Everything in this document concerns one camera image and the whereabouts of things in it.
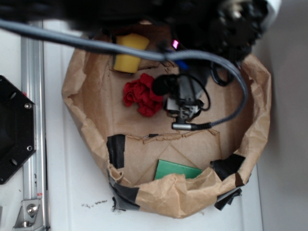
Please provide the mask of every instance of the black cable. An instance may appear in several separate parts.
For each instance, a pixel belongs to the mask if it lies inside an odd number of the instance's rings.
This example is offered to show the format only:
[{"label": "black cable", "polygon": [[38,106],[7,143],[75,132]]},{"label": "black cable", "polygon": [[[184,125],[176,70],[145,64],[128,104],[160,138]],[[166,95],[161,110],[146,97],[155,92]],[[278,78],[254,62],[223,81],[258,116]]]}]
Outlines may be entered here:
[{"label": "black cable", "polygon": [[214,62],[211,62],[210,64],[210,73],[213,78],[213,81],[222,87],[229,85],[234,79],[233,76],[230,74],[230,72],[227,72],[227,81],[222,80],[219,77],[219,74],[217,72],[217,68],[215,67]]},{"label": "black cable", "polygon": [[207,97],[207,102],[208,102],[208,105],[207,105],[207,108],[202,108],[200,107],[200,109],[202,111],[208,111],[210,108],[211,108],[211,98],[207,92],[207,90],[205,89],[205,87],[203,86],[203,84],[201,83],[201,81],[199,79],[197,79],[196,77],[192,76],[192,75],[188,75],[188,74],[183,74],[184,76],[187,76],[189,77],[190,79],[193,79],[194,81],[196,81],[198,83],[198,85],[202,88],[202,90],[204,91],[206,97]]},{"label": "black cable", "polygon": [[56,42],[68,46],[73,46],[79,49],[83,49],[86,51],[97,52],[97,53],[106,53],[111,52],[114,54],[122,53],[122,54],[130,54],[133,56],[137,56],[147,60],[154,61],[178,61],[178,60],[186,60],[186,59],[196,59],[196,60],[208,60],[211,62],[215,62],[221,67],[225,68],[227,71],[233,75],[238,82],[243,91],[243,98],[238,106],[238,108],[229,116],[219,119],[215,122],[209,122],[205,124],[192,124],[194,130],[200,129],[208,129],[212,126],[218,125],[220,123],[226,122],[228,120],[236,117],[244,108],[247,100],[248,100],[248,90],[245,81],[243,80],[241,73],[239,70],[227,59],[220,57],[218,55],[205,52],[205,51],[178,51],[171,53],[158,53],[152,51],[141,51],[138,49],[121,46],[117,44],[112,44],[109,42],[95,41],[89,39],[78,38],[75,36],[66,35],[63,33],[58,33],[54,31],[48,31],[45,29],[41,29],[35,26],[26,25],[18,22],[10,22],[3,19],[0,19],[0,28],[9,30],[11,32],[27,36],[33,39],[40,39],[50,42]]}]

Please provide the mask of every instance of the black tape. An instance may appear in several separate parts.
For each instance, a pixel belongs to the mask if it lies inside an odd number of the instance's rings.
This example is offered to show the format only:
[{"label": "black tape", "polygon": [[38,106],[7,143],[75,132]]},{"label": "black tape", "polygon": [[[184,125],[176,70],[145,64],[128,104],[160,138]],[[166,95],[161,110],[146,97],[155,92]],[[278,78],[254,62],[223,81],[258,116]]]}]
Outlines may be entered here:
[{"label": "black tape", "polygon": [[115,180],[110,176],[109,181],[109,185],[116,200],[116,209],[139,210],[139,205],[135,203],[139,188],[129,188],[122,186],[116,183]]},{"label": "black tape", "polygon": [[234,197],[240,196],[241,194],[242,194],[242,190],[237,189],[236,191],[234,191],[230,195],[228,195],[228,196],[224,197],[223,199],[221,199],[220,201],[216,202],[214,206],[215,206],[215,208],[217,208],[221,211],[226,206],[226,204],[231,205]]},{"label": "black tape", "polygon": [[115,168],[124,167],[125,135],[109,136],[107,140],[110,163]]},{"label": "black tape", "polygon": [[214,169],[214,171],[217,173],[219,178],[221,180],[224,180],[228,176],[236,173],[240,169],[244,160],[245,160],[245,157],[232,154],[225,160],[212,161],[211,166]]},{"label": "black tape", "polygon": [[152,138],[152,137],[155,137],[155,136],[158,136],[158,134],[149,134],[149,138]]},{"label": "black tape", "polygon": [[128,200],[125,200],[123,197],[119,196],[115,189],[109,184],[110,189],[112,193],[114,194],[114,197],[112,200],[114,201],[114,210],[121,209],[121,210],[139,210],[139,206],[136,204],[132,204]]}]

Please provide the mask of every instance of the metal clamp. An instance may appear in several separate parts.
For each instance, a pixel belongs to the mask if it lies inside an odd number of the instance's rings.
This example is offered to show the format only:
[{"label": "metal clamp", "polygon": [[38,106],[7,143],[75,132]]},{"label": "metal clamp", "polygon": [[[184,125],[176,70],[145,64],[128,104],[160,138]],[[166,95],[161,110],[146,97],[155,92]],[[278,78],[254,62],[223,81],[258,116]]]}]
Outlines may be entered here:
[{"label": "metal clamp", "polygon": [[43,210],[40,199],[22,201],[13,231],[40,230],[44,230]]}]

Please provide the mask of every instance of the green block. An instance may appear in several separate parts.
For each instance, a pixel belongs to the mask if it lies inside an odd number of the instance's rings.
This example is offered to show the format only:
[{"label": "green block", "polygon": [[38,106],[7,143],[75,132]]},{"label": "green block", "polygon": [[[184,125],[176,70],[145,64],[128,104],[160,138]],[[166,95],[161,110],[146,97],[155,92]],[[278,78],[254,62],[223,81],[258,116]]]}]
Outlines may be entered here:
[{"label": "green block", "polygon": [[172,163],[166,160],[158,160],[155,180],[161,179],[162,177],[171,173],[184,174],[185,178],[193,179],[199,176],[202,173],[202,170],[194,167]]}]

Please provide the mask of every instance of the red crumpled fabric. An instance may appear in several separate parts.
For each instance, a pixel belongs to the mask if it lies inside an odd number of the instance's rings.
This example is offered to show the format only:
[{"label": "red crumpled fabric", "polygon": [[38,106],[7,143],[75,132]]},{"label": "red crumpled fabric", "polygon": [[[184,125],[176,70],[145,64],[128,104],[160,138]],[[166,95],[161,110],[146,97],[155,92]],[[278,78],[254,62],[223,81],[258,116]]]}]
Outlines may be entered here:
[{"label": "red crumpled fabric", "polygon": [[163,107],[163,97],[152,91],[154,78],[146,73],[140,79],[125,84],[123,101],[126,107],[138,103],[138,112],[146,117],[153,116]]}]

